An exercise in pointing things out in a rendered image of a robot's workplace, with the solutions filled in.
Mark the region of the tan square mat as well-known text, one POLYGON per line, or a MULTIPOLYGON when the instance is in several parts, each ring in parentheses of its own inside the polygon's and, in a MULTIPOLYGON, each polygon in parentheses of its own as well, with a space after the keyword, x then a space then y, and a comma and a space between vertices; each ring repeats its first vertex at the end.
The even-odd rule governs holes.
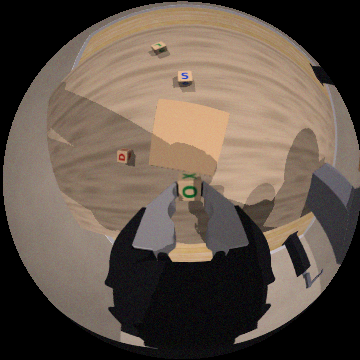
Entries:
POLYGON ((214 176, 230 113, 158 99, 149 165, 214 176))

